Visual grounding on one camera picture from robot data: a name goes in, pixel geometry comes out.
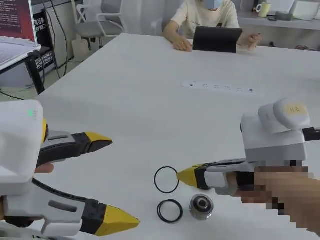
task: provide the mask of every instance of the rubber gasket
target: rubber gasket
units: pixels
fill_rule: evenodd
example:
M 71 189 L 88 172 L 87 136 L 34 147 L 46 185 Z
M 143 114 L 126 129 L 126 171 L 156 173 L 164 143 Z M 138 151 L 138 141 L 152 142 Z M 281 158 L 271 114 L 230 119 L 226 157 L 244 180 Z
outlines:
M 178 206 L 178 208 L 180 210 L 180 214 L 177 217 L 177 219 L 168 220 L 168 219 L 165 219 L 164 216 L 162 216 L 161 208 L 165 203 L 174 203 L 174 204 L 176 204 Z M 184 210 L 183 210 L 181 204 L 178 201 L 174 200 L 174 199 L 167 199 L 167 200 L 164 200 L 164 201 L 160 202 L 158 207 L 156 208 L 156 212 L 158 214 L 158 217 L 161 219 L 161 221 L 163 221 L 163 222 L 165 222 L 167 224 L 175 224 L 175 223 L 177 223 L 182 218 L 182 216 L 184 215 Z
M 155 185 L 156 189 L 158 189 L 161 193 L 163 193 L 163 194 L 172 194 L 175 190 L 177 190 L 180 181 L 179 181 L 179 179 L 178 179 L 178 182 L 177 182 L 175 188 L 174 188 L 172 191 L 162 191 L 162 190 L 158 187 L 156 179 L 157 179 L 158 173 L 159 173 L 161 170 L 163 170 L 163 169 L 172 169 L 173 171 L 175 171 L 176 174 L 178 174 L 178 171 L 175 170 L 173 167 L 171 167 L 171 166 L 163 166 L 163 167 L 159 168 L 159 170 L 156 171 L 156 173 L 155 173 L 155 175 L 154 175 L 154 178 L 153 178 L 154 185 Z

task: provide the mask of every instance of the sticker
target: sticker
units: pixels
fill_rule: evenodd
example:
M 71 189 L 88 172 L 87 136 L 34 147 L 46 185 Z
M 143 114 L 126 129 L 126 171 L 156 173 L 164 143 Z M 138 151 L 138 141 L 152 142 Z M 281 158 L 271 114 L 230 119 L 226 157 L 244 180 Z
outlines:
M 291 103 L 284 106 L 284 111 L 288 115 L 306 115 L 308 114 L 307 108 L 301 103 Z

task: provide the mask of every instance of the white tabletop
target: white tabletop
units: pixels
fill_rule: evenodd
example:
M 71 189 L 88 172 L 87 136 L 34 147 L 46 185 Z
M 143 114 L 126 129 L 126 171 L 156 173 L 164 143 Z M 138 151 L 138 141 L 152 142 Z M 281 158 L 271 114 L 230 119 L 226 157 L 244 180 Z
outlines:
M 162 166 L 181 171 L 244 157 L 242 114 L 283 97 L 300 96 L 313 124 L 320 126 L 319 63 L 318 52 L 267 47 L 237 54 L 179 52 L 161 37 L 122 34 L 37 98 L 50 129 L 97 132 L 114 144 L 58 163 L 52 174 L 38 179 L 140 219 L 138 228 L 106 237 L 109 240 L 318 239 L 296 229 L 276 210 L 244 205 L 214 191 L 207 193 L 214 202 L 212 217 L 197 221 L 188 212 L 197 189 L 180 183 L 176 192 L 166 195 L 157 191 L 153 178 Z M 264 97 L 181 87 L 187 81 L 253 88 Z M 307 144 L 308 165 L 316 176 L 319 144 Z M 164 190 L 174 188 L 174 173 L 164 170 L 158 184 Z M 177 224 L 157 216 L 157 205 L 166 199 L 184 208 Z M 169 204 L 163 211 L 166 217 L 178 215 Z M 80 233 L 76 238 L 95 237 Z

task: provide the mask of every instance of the metal cylinder part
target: metal cylinder part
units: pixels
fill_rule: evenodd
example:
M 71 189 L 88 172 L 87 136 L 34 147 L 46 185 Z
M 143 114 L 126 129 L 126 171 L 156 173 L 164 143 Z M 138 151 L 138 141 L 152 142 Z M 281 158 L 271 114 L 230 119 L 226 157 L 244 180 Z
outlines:
M 197 194 L 191 199 L 189 210 L 195 219 L 207 220 L 214 210 L 214 202 L 204 194 Z

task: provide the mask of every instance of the display screen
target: display screen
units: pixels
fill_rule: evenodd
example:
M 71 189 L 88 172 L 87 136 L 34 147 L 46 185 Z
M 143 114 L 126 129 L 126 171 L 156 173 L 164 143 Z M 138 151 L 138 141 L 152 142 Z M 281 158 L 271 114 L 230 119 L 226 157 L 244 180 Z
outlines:
M 28 0 L 0 0 L 0 36 L 35 40 Z

